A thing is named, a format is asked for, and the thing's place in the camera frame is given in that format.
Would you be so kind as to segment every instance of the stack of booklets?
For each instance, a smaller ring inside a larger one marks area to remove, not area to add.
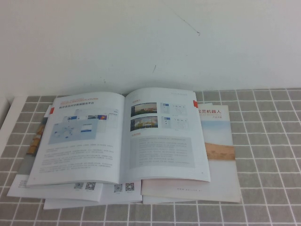
[[[164,88],[57,98],[8,196],[44,198],[44,209],[240,202],[228,107]]]

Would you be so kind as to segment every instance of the tiled wall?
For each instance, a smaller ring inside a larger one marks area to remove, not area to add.
[[[242,203],[191,201],[42,210],[6,193],[55,97],[29,97],[0,158],[0,226],[301,226],[301,89],[198,92],[228,105]]]

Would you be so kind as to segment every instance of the red tab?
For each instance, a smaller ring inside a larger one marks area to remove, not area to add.
[[[49,114],[52,114],[54,110],[55,110],[55,108],[52,107],[52,108],[50,109],[50,113],[49,113]]]
[[[197,101],[193,101],[193,105],[196,107],[196,108],[198,108],[198,103],[197,103]]]

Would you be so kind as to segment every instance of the qr code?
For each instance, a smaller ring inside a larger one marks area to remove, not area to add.
[[[134,190],[135,190],[134,183],[126,183],[126,192],[134,191]]]
[[[86,190],[94,190],[96,182],[87,182]]]
[[[84,186],[84,183],[75,183],[74,189],[82,189]]]
[[[122,192],[122,184],[121,185],[114,185],[114,193],[115,192]]]

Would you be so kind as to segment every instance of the scuff mark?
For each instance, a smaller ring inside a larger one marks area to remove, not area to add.
[[[184,21],[189,27],[191,27],[198,35],[200,36],[200,32],[198,32],[193,26],[191,26],[186,20],[184,20],[182,17],[180,17],[172,8],[170,8],[165,2],[161,1],[167,8],[169,8],[177,17],[179,17],[182,21]]]
[[[155,68],[154,68],[154,70],[152,71],[153,74],[154,74],[154,71],[156,70],[156,66],[157,66],[157,65],[155,65]]]

